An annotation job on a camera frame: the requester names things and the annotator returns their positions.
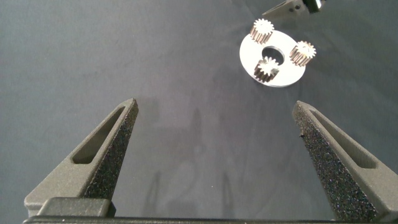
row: gear teeth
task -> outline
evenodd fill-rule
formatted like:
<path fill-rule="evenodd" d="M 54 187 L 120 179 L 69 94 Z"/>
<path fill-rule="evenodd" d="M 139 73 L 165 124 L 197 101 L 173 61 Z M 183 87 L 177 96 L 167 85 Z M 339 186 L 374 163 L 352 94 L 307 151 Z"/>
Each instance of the gear teeth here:
<path fill-rule="evenodd" d="M 250 30 L 250 36 L 258 44 L 264 44 L 269 40 L 273 31 L 274 25 L 271 22 L 265 19 L 258 19 Z"/>
<path fill-rule="evenodd" d="M 278 74 L 278 63 L 271 57 L 265 57 L 260 60 L 254 69 L 254 76 L 260 82 L 270 82 Z"/>
<path fill-rule="evenodd" d="M 290 59 L 295 65 L 303 67 L 315 57 L 316 53 L 312 44 L 307 41 L 300 41 L 290 52 Z"/>

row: metal gear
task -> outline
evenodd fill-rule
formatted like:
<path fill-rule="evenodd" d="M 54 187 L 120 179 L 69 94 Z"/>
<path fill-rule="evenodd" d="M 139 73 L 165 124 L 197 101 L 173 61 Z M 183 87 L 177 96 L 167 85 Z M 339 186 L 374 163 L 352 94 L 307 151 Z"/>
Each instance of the metal gear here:
<path fill-rule="evenodd" d="M 250 36 L 258 44 L 264 44 L 269 40 L 273 31 L 274 25 L 271 22 L 265 19 L 258 19 L 250 30 Z"/>
<path fill-rule="evenodd" d="M 312 44 L 307 41 L 300 41 L 290 52 L 290 59 L 295 65 L 302 67 L 309 63 L 316 53 Z"/>
<path fill-rule="evenodd" d="M 259 61 L 254 69 L 254 76 L 260 82 L 269 82 L 278 74 L 278 66 L 279 64 L 275 59 L 272 59 L 271 57 L 265 57 L 263 60 Z"/>

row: gray fabric surface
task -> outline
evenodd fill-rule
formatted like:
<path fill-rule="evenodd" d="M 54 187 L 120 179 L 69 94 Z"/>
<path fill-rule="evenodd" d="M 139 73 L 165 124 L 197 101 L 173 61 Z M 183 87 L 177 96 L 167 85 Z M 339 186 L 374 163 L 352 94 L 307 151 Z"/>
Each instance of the gray fabric surface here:
<path fill-rule="evenodd" d="M 238 54 L 278 2 L 0 2 L 0 222 L 27 218 L 24 197 L 132 97 L 117 216 L 332 219 L 297 100 L 398 172 L 398 1 L 328 1 L 275 21 L 317 48 L 281 89 L 256 83 Z"/>

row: center hole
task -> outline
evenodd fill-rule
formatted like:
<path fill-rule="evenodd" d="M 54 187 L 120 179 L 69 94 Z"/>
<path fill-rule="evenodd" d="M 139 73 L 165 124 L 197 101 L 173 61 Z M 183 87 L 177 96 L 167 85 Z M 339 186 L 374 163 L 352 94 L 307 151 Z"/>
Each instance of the center hole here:
<path fill-rule="evenodd" d="M 261 53 L 263 58 L 272 57 L 279 65 L 282 65 L 285 61 L 285 55 L 276 47 L 265 47 Z"/>

